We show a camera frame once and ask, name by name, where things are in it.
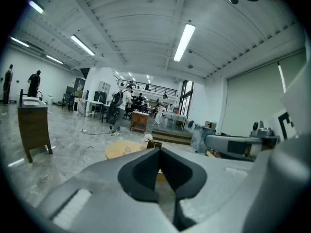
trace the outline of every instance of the man with backpack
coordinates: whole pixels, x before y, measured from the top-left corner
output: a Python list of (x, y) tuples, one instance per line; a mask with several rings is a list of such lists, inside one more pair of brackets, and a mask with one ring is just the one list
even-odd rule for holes
[(9, 96), (10, 96), (10, 88), (11, 82), (13, 78), (13, 65), (10, 65), (9, 69), (6, 71), (4, 76), (4, 84), (3, 84), (3, 104), (9, 104)]
[(111, 129), (111, 135), (113, 136), (119, 136), (119, 130), (120, 130), (120, 125), (121, 121), (123, 119), (123, 116), (125, 114), (125, 106), (126, 104), (132, 104), (131, 101), (131, 92), (133, 88), (132, 86), (128, 85), (126, 89), (121, 90), (121, 96), (120, 96), (120, 101), (117, 101), (117, 107), (119, 107), (119, 113), (116, 114), (116, 123)]

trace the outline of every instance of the wooden cabinet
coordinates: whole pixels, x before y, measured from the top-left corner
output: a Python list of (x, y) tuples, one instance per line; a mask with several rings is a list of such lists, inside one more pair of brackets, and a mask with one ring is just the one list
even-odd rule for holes
[(132, 122), (130, 130), (138, 130), (145, 132), (148, 123), (148, 115), (141, 112), (132, 113)]

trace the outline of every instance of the round wooden table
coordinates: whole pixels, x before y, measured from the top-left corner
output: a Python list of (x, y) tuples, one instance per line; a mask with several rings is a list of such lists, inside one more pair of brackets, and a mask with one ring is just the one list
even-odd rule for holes
[[(113, 144), (109, 145), (106, 148), (105, 155), (107, 159), (113, 159), (120, 156), (124, 156), (125, 147), (130, 146), (131, 153), (146, 150), (147, 143), (146, 144), (140, 144), (136, 142), (131, 141), (120, 141), (120, 142), (114, 142)], [(159, 170), (159, 173), (156, 177), (157, 182), (167, 182), (162, 171)]]

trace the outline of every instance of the staircase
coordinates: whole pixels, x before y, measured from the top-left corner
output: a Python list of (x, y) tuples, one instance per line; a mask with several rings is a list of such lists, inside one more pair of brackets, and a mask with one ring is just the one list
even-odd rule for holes
[(163, 131), (159, 129), (153, 129), (152, 137), (154, 140), (190, 145), (192, 134), (183, 133), (183, 132), (169, 132), (169, 131)]

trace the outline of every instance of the sink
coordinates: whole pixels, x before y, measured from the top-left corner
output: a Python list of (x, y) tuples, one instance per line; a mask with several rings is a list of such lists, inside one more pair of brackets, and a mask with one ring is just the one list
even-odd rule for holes
[(24, 105), (40, 105), (37, 101), (23, 101)]

